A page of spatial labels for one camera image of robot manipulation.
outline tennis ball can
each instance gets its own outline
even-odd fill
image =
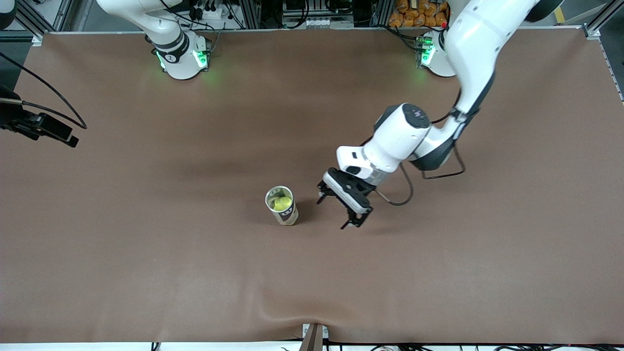
[[[266,193],[265,203],[281,225],[293,225],[299,217],[293,192],[285,186],[272,187]]]

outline brown table surface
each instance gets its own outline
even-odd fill
[[[47,35],[26,66],[89,124],[3,132],[0,341],[624,343],[624,108],[599,43],[521,30],[459,143],[467,172],[360,229],[316,185],[386,106],[443,116],[455,78],[385,31],[223,34],[175,81],[143,35]],[[22,74],[17,92],[67,111]],[[449,163],[450,170],[456,166]],[[280,227],[274,185],[300,219]],[[400,173],[381,186],[393,199]]]

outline cable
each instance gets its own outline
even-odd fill
[[[353,2],[347,9],[335,9],[329,5],[329,0],[325,0],[325,7],[335,14],[349,14],[353,11]]]
[[[434,176],[431,176],[431,177],[426,177],[425,176],[425,171],[421,171],[422,178],[423,179],[440,179],[440,178],[458,176],[458,175],[464,173],[466,171],[466,165],[464,164],[464,160],[462,160],[462,157],[459,154],[459,150],[457,149],[457,143],[455,143],[453,145],[453,153],[455,154],[455,158],[457,159],[457,162],[462,167],[461,171],[455,172],[455,173],[443,174],[443,175],[434,175]],[[523,349],[513,349],[513,348],[510,348],[509,346],[506,346],[506,345],[499,346],[494,351],[501,351],[501,350],[523,351]]]
[[[28,101],[22,101],[22,105],[24,105],[24,106],[31,106],[31,107],[35,107],[35,108],[41,109],[41,110],[43,110],[43,111],[50,112],[50,113],[55,114],[55,115],[57,115],[57,116],[59,116],[59,117],[61,117],[61,118],[63,118],[63,119],[68,120],[69,122],[72,122],[73,124],[75,124],[75,125],[79,126],[80,128],[87,129],[87,128],[86,128],[86,126],[85,126],[85,127],[83,127],[83,125],[82,125],[81,123],[79,123],[77,120],[75,120],[75,119],[73,119],[73,118],[71,118],[71,117],[69,117],[69,116],[67,116],[67,115],[65,115],[65,114],[62,114],[62,113],[60,113],[59,111],[56,111],[56,110],[50,109],[50,108],[48,108],[48,107],[46,107],[46,106],[41,106],[41,105],[33,104],[32,102],[28,102]]]
[[[436,119],[435,121],[431,122],[431,124],[440,123],[440,122],[444,121],[445,119],[449,118],[450,115],[451,115],[451,113],[449,112],[444,117],[442,117],[440,119]]]
[[[299,28],[302,24],[304,24],[306,22],[306,20],[308,19],[308,14],[310,13],[310,4],[308,3],[308,0],[302,0],[303,1],[303,6],[301,7],[301,19],[299,20],[299,22],[293,26],[293,27],[288,27],[286,26],[287,29],[295,29],[295,28]]]
[[[212,53],[217,48],[217,44],[219,43],[219,38],[221,37],[221,32],[224,29],[225,29],[225,21],[223,22],[223,29],[219,29],[219,32],[217,33],[217,38],[215,39],[215,44],[210,49],[210,53]]]
[[[414,50],[414,51],[418,51],[418,49],[416,49],[415,47],[411,46],[403,37],[403,35],[401,35],[401,33],[399,33],[399,28],[396,28],[396,34],[401,38],[401,41],[403,42],[403,44],[405,44],[405,46],[409,47],[410,49]]]
[[[424,27],[424,28],[429,28],[429,29],[431,29],[432,31],[434,31],[434,32],[439,32],[439,33],[444,32],[444,31],[446,30],[446,28],[447,28],[447,27],[444,27],[444,28],[442,28],[442,29],[436,29],[436,28],[429,27],[429,26],[421,26],[421,27]]]
[[[230,2],[230,0],[225,0],[223,2],[224,4],[226,4],[225,7],[228,8],[228,11],[230,12],[230,14],[232,15],[232,17],[234,17],[234,21],[236,22],[236,24],[240,27],[240,29],[245,29],[245,26],[243,26],[243,24],[240,22],[240,20],[238,19],[238,16],[236,16],[236,13],[234,12],[234,9],[232,7],[232,3]]]
[[[9,61],[12,64],[14,64],[15,66],[17,66],[17,67],[21,68],[22,70],[28,72],[28,74],[30,74],[31,76],[35,77],[38,81],[42,82],[51,91],[53,91],[56,94],[56,96],[58,96],[61,100],[63,100],[63,102],[65,102],[65,105],[67,105],[69,107],[69,109],[74,113],[76,118],[78,118],[78,121],[80,121],[80,123],[76,122],[75,120],[71,119],[70,117],[65,116],[64,114],[61,114],[61,113],[56,112],[54,110],[50,110],[48,108],[39,107],[39,105],[31,104],[30,102],[28,102],[27,106],[37,107],[37,108],[40,108],[40,109],[45,110],[45,111],[56,113],[58,116],[61,116],[61,117],[65,118],[65,119],[67,119],[68,121],[71,121],[72,123],[74,123],[75,125],[79,126],[80,128],[87,129],[87,124],[84,122],[84,120],[82,119],[82,117],[80,116],[78,111],[76,111],[76,109],[74,109],[74,106],[72,106],[72,104],[70,104],[69,101],[67,101],[67,99],[58,90],[56,90],[50,83],[46,82],[45,79],[43,79],[42,77],[39,77],[36,73],[32,72],[30,69],[20,65],[16,61],[13,61],[10,57],[6,56],[4,53],[0,52],[0,56],[2,56],[2,58],[4,58],[5,60]]]
[[[389,31],[390,33],[392,33],[395,36],[402,36],[402,37],[404,37],[406,39],[416,40],[416,37],[408,36],[408,35],[401,34],[401,33],[397,34],[397,32],[395,32],[391,27],[388,27],[385,24],[376,24],[374,27],[383,28],[383,29]]]
[[[174,15],[174,16],[176,16],[176,17],[182,18],[184,21],[187,21],[187,22],[190,22],[190,23],[199,24],[199,25],[201,25],[201,26],[205,26],[205,27],[206,27],[206,29],[210,28],[210,29],[211,29],[211,30],[213,30],[213,31],[215,30],[215,28],[214,28],[213,26],[211,26],[211,25],[209,25],[209,24],[207,24],[207,23],[195,22],[195,21],[193,21],[193,20],[192,20],[192,19],[190,19],[190,18],[186,18],[186,17],[184,17],[184,16],[182,16],[182,15],[177,14],[177,12],[175,12],[175,11],[174,11],[174,10],[172,10],[169,6],[167,6],[167,4],[165,4],[165,1],[163,1],[163,0],[160,0],[160,3],[161,3],[163,6],[165,6],[165,9],[167,10],[167,12],[169,12],[170,14],[172,14],[172,15]]]
[[[409,178],[409,175],[407,174],[407,171],[405,170],[405,167],[403,166],[403,162],[399,164],[399,167],[403,171],[403,175],[405,176],[405,179],[407,180],[407,185],[409,186],[409,196],[407,197],[407,199],[405,201],[403,201],[403,202],[392,202],[384,194],[382,194],[380,191],[375,189],[375,192],[377,194],[379,194],[379,196],[381,196],[388,204],[391,204],[392,206],[403,206],[403,205],[406,205],[410,201],[412,201],[412,198],[414,197],[414,184],[412,184],[412,180]]]

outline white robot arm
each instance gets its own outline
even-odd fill
[[[349,215],[343,228],[359,227],[364,222],[373,210],[368,194],[403,160],[421,171],[438,169],[445,163],[494,81],[500,50],[538,1],[471,0],[456,11],[459,15],[451,18],[448,31],[436,33],[434,42],[440,48],[432,60],[447,61],[457,74],[461,85],[458,100],[441,128],[415,105],[390,106],[375,123],[367,142],[338,148],[339,170],[325,172],[318,185],[318,203],[327,195],[336,196]],[[451,0],[449,5],[457,10],[457,3]]]
[[[176,79],[190,79],[208,67],[209,41],[183,31],[176,18],[164,11],[182,0],[97,0],[107,13],[134,23],[156,47],[160,65]]]

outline tennis ball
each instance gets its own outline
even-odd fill
[[[282,196],[282,197],[275,199],[275,201],[273,202],[273,209],[276,210],[277,212],[282,212],[282,211],[285,211],[287,208],[289,208],[290,204],[292,203],[293,201],[290,198],[286,196]]]

